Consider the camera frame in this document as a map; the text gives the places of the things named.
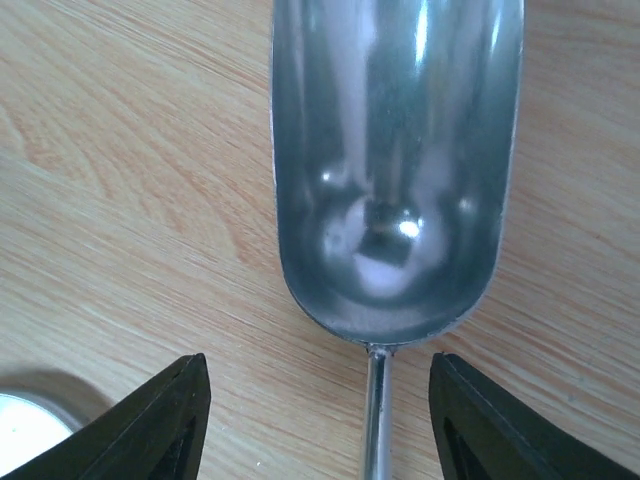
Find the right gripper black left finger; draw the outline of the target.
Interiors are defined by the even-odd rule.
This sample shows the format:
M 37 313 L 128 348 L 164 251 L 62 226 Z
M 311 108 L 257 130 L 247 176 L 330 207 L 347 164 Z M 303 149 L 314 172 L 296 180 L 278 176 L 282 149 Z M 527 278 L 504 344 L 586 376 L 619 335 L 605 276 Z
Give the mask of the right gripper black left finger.
M 185 355 L 6 479 L 195 479 L 211 403 L 206 357 Z

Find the silver metal scoop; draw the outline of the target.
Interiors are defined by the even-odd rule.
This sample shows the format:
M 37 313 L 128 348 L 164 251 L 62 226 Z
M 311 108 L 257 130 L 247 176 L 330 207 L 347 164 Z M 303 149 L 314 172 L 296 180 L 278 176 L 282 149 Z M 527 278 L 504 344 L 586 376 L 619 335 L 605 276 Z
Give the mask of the silver metal scoop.
M 359 475 L 391 475 L 396 351 L 455 328 L 496 269 L 521 1 L 277 1 L 279 255 L 299 307 L 368 355 Z

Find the silver metal jar lid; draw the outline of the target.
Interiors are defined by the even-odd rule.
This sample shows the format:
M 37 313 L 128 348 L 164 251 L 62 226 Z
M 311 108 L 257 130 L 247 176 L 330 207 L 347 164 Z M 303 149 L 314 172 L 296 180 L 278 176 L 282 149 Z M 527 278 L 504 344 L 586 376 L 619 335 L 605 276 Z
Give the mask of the silver metal jar lid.
M 11 439 L 64 440 L 83 427 L 81 420 L 51 401 L 17 392 L 1 393 L 1 435 Z

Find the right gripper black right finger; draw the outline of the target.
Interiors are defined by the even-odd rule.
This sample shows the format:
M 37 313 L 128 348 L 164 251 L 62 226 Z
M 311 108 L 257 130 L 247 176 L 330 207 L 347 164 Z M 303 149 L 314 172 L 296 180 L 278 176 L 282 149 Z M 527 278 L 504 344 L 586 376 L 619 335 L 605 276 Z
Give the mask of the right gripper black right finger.
M 432 358 L 429 406 L 446 479 L 637 479 L 456 354 Z

